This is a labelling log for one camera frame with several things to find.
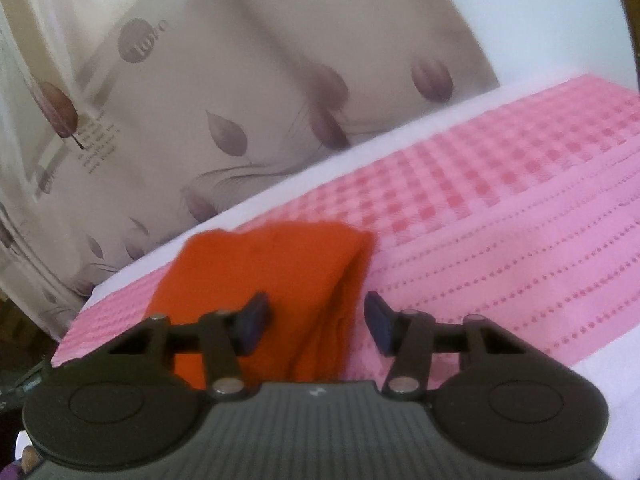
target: metal rivet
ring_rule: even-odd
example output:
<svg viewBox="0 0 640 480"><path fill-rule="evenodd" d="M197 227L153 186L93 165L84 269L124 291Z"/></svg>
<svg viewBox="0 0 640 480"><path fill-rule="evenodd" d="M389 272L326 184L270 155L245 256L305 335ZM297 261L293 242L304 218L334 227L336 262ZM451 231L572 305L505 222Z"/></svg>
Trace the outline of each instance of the metal rivet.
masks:
<svg viewBox="0 0 640 480"><path fill-rule="evenodd" d="M389 389L396 394L410 394L420 387L413 377L396 377L389 381Z"/></svg>
<svg viewBox="0 0 640 480"><path fill-rule="evenodd" d="M238 394L244 390L244 383L235 377L224 377L214 382L212 388L219 395Z"/></svg>
<svg viewBox="0 0 640 480"><path fill-rule="evenodd" d="M465 316L465 321L483 321L486 318L482 314L469 314Z"/></svg>

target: gray ribbed surface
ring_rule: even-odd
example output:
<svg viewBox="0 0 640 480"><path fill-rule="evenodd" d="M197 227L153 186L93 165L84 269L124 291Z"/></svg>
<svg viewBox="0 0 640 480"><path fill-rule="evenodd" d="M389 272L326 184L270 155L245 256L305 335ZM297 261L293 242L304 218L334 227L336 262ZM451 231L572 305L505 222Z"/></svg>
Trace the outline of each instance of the gray ribbed surface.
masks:
<svg viewBox="0 0 640 480"><path fill-rule="evenodd" d="M187 444L124 472L86 473L45 463L33 480L456 479L604 480L596 466L519 473L478 462L445 441L426 412L380 396L373 383L266 384L222 404Z"/></svg>

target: round black pad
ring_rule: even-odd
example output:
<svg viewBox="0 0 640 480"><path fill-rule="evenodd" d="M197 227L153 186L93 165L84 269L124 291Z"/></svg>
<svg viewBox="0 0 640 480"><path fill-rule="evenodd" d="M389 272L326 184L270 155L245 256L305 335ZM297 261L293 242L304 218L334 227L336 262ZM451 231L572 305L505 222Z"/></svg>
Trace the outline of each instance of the round black pad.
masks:
<svg viewBox="0 0 640 480"><path fill-rule="evenodd" d="M54 462L113 470L149 462L192 433L200 396L144 356L98 355L57 370L22 417Z"/></svg>
<svg viewBox="0 0 640 480"><path fill-rule="evenodd" d="M433 415L466 452L517 468L590 458L607 426L602 394L571 370L534 354L492 355L434 393Z"/></svg>

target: black plastic device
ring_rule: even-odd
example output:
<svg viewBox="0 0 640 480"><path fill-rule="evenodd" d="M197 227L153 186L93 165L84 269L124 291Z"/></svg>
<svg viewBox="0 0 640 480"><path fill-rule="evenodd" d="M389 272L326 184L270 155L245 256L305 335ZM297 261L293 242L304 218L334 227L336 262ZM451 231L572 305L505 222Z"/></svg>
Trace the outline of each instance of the black plastic device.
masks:
<svg viewBox="0 0 640 480"><path fill-rule="evenodd" d="M370 292L367 325L395 357L381 390L371 381L251 390L238 357L269 317L264 294L195 324L157 316L54 370L23 410L46 457L30 478L608 478L590 462L608 421L602 394L484 317L440 324ZM206 391L171 372L185 352L202 354ZM458 353L460 372L428 390L438 352Z"/></svg>

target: purple fabric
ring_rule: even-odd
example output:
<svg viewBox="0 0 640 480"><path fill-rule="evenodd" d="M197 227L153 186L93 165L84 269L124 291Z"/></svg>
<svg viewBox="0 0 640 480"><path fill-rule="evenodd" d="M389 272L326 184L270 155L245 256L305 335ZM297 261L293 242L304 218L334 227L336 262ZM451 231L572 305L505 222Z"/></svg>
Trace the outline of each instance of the purple fabric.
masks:
<svg viewBox="0 0 640 480"><path fill-rule="evenodd" d="M0 480L20 480L22 468L20 462L13 462L0 471Z"/></svg>

